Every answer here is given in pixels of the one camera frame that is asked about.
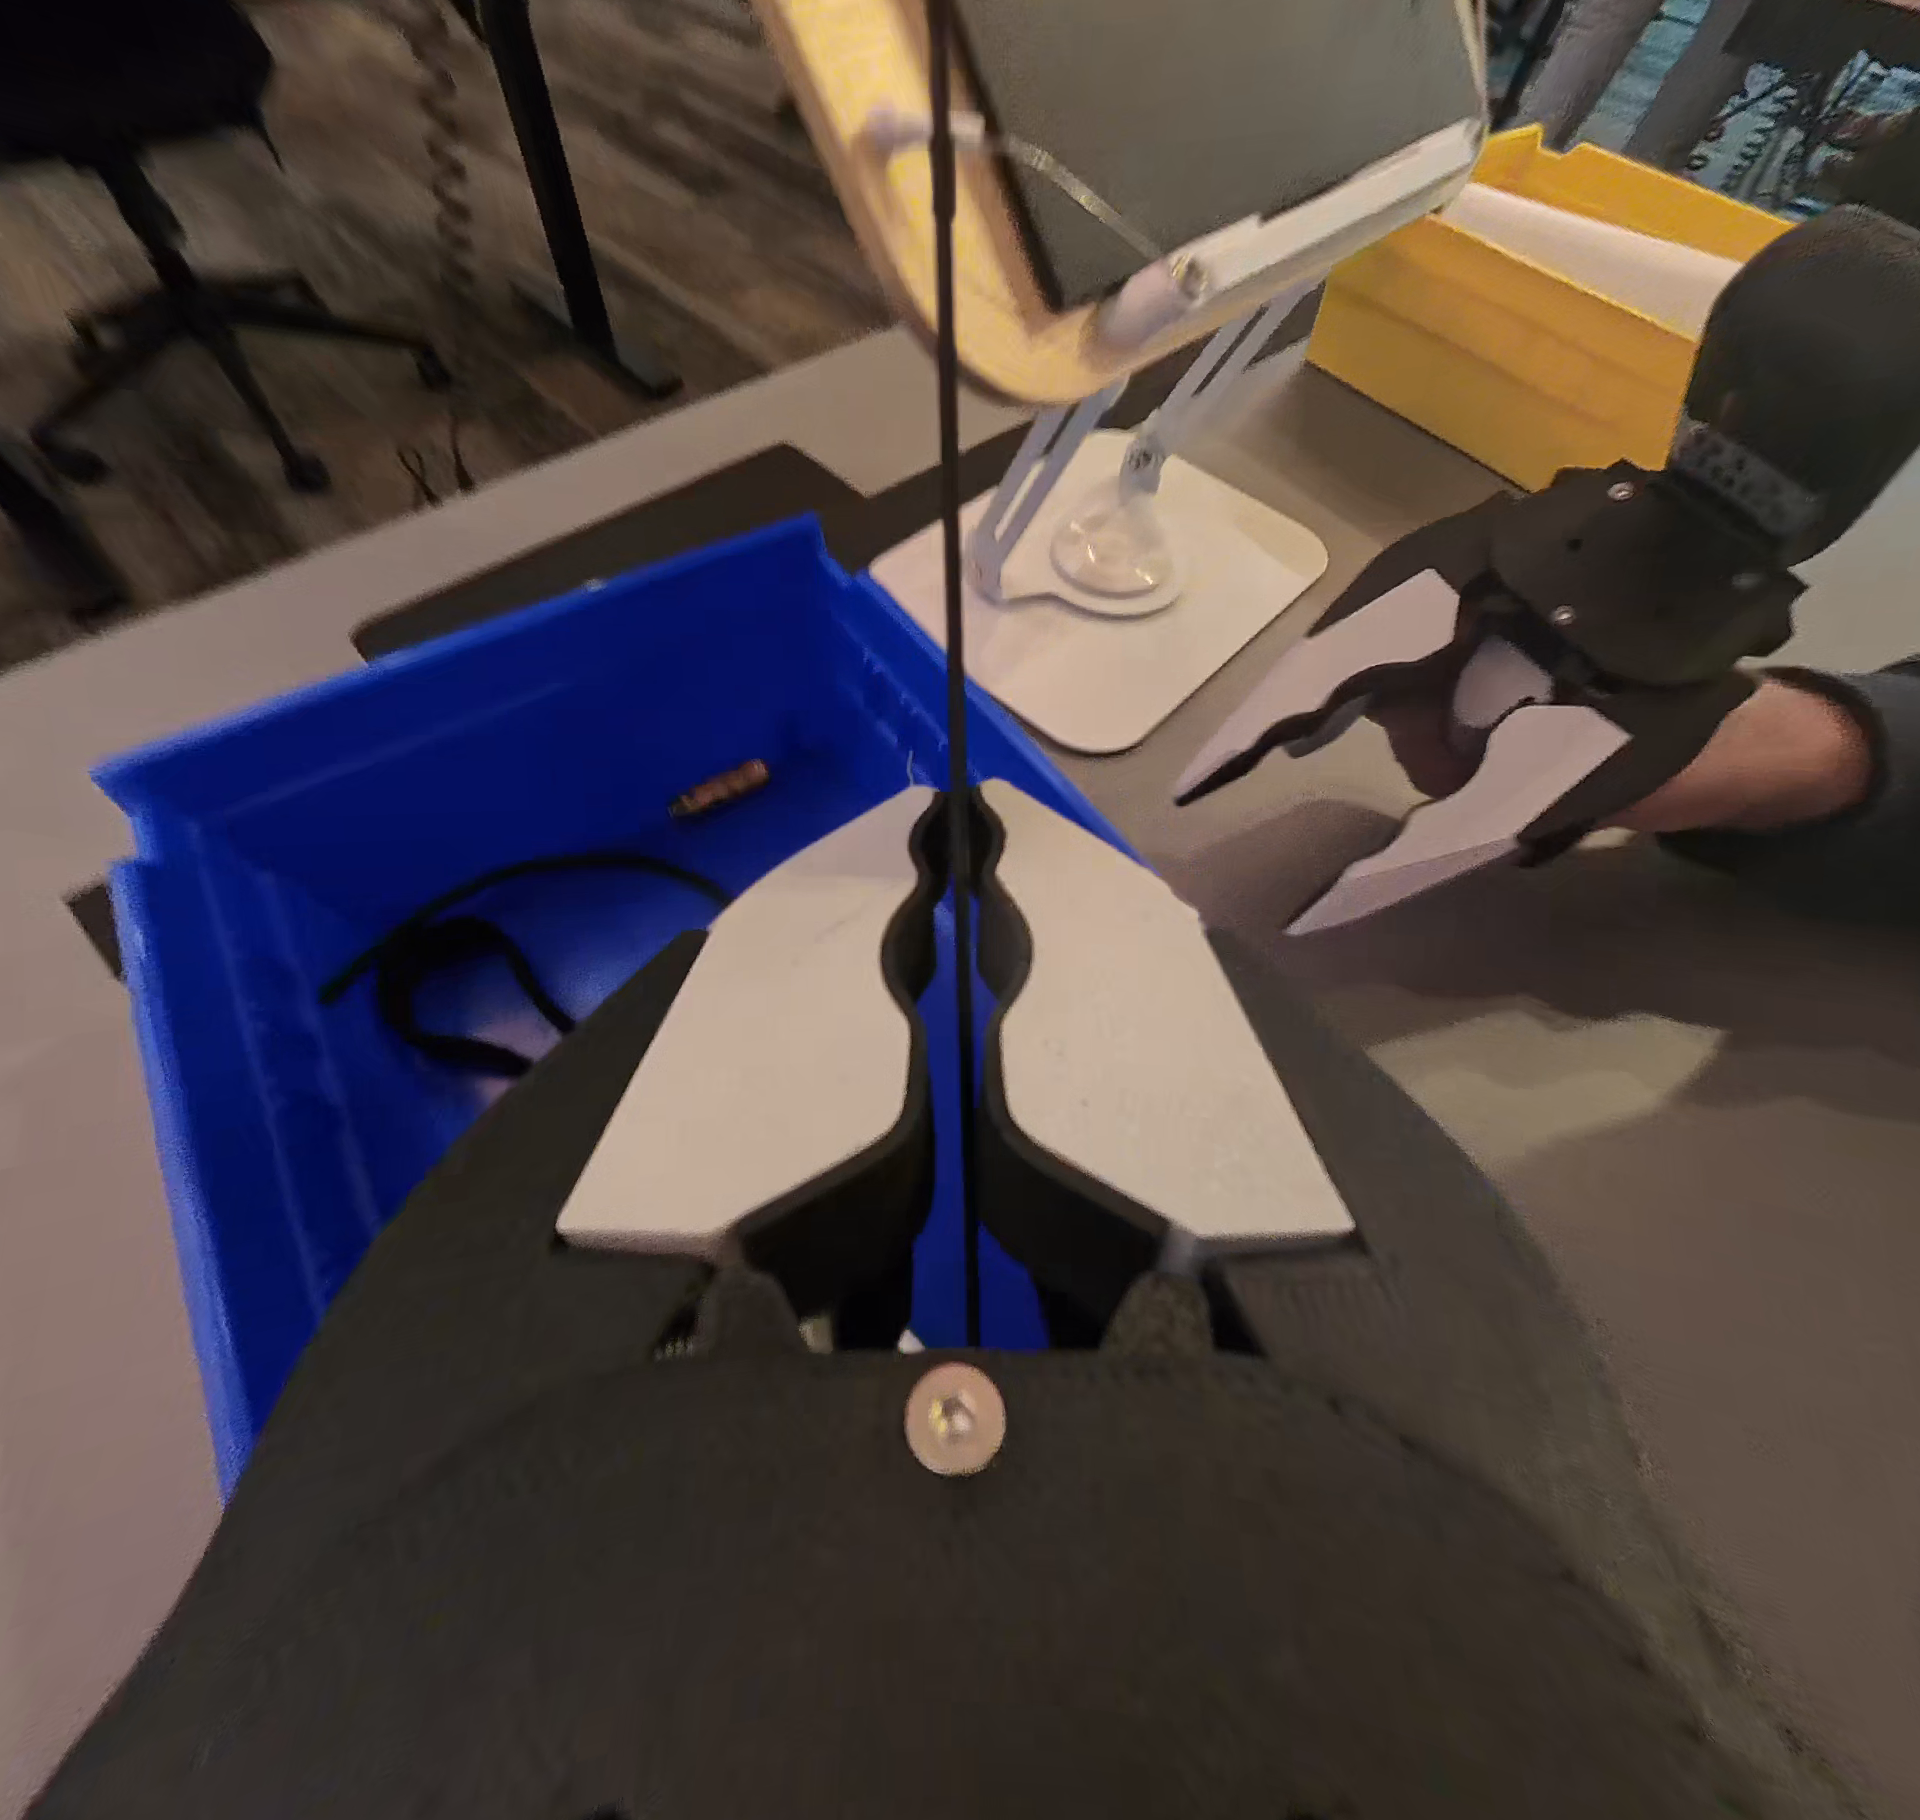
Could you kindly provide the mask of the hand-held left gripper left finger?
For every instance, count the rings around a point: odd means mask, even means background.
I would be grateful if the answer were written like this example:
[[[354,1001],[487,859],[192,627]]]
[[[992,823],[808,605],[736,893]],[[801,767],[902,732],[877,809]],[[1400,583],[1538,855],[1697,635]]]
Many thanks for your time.
[[[707,932],[561,1210],[584,1250],[725,1255],[908,1122],[925,1039],[903,787],[777,863]]]

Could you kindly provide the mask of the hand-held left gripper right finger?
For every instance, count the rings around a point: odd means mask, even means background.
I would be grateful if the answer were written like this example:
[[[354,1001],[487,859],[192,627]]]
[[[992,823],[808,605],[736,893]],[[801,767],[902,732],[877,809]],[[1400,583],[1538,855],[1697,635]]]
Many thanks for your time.
[[[982,938],[1017,1150],[1144,1213],[1178,1258],[1344,1240],[1357,1218],[1164,879],[1019,787],[982,787]]]

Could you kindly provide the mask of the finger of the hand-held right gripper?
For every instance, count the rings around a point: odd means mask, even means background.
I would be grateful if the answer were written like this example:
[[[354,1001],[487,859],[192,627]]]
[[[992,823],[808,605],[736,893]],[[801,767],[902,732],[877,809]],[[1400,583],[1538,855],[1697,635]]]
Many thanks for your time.
[[[1312,937],[1513,858],[1525,833],[1628,744],[1584,705],[1522,705],[1489,733],[1475,774],[1409,813],[1386,847],[1359,858],[1289,925]]]
[[[1412,707],[1456,653],[1461,592],[1424,570],[1288,648],[1188,759],[1172,787],[1187,807],[1256,770],[1344,733],[1348,716]]]

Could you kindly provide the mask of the yellow plastic bin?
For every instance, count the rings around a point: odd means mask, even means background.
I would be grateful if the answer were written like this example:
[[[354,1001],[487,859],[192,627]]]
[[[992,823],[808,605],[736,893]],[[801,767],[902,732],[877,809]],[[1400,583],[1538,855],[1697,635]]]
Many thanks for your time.
[[[1745,263],[1795,224],[1541,127],[1493,135],[1467,181]],[[1332,272],[1311,362],[1522,488],[1666,459],[1703,333],[1659,324],[1420,217]]]

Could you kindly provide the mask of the white bottle with black cap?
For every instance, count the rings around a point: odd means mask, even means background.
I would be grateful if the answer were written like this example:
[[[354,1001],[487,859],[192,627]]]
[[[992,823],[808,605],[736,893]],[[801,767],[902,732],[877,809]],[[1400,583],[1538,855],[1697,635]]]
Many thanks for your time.
[[[1656,239],[1485,183],[1466,186],[1436,217],[1567,284],[1691,338],[1703,333],[1718,297],[1745,265],[1743,257]]]

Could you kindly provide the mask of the blue plastic bin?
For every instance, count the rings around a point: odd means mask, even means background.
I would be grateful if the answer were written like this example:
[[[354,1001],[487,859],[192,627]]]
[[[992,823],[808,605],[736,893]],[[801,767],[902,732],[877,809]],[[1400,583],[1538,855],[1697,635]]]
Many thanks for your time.
[[[761,794],[670,815],[746,759]],[[372,1240],[505,1089],[402,1041],[366,953],[531,861],[635,852],[738,894],[946,776],[940,651],[809,516],[105,761],[221,1496]]]

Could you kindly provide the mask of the person's right forearm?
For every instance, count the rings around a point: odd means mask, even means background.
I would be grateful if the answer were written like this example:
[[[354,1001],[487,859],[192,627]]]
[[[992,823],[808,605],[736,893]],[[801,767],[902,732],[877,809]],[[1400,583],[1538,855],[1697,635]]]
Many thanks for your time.
[[[1896,918],[1918,916],[1918,655],[1843,685],[1871,750],[1866,794],[1834,832],[1849,893]]]

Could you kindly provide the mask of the person's right hand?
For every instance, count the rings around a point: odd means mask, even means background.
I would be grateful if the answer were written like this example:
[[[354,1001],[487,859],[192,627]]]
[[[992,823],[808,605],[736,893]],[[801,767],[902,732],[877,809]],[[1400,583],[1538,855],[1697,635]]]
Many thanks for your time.
[[[1830,820],[1874,778],[1867,730],[1837,691],[1766,674],[1677,776],[1626,813],[1637,832],[1776,832]]]

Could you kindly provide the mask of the black table leg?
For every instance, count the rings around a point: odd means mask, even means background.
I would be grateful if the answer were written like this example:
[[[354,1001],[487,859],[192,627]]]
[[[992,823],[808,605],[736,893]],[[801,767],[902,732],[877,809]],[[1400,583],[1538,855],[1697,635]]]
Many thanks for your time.
[[[614,327],[529,0],[442,2],[488,57],[541,224],[548,275],[512,275],[517,301],[629,391],[648,399],[675,395],[681,377],[664,353],[651,341],[622,340]]]

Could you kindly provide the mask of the black office chair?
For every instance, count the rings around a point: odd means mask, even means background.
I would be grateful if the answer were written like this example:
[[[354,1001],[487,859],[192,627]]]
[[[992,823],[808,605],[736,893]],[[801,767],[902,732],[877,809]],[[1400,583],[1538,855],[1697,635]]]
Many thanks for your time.
[[[107,462],[68,430],[183,343],[221,367],[288,485],[329,488],[262,391],[243,331],[410,353],[419,383],[448,390],[434,343],[410,328],[347,319],[295,272],[214,279],[187,257],[183,225],[150,171],[162,148],[265,127],[272,53],[235,0],[3,0],[4,169],[61,165],[111,197],[156,275],[156,287],[71,317],[83,378],[32,425],[39,455],[73,484],[97,484]]]

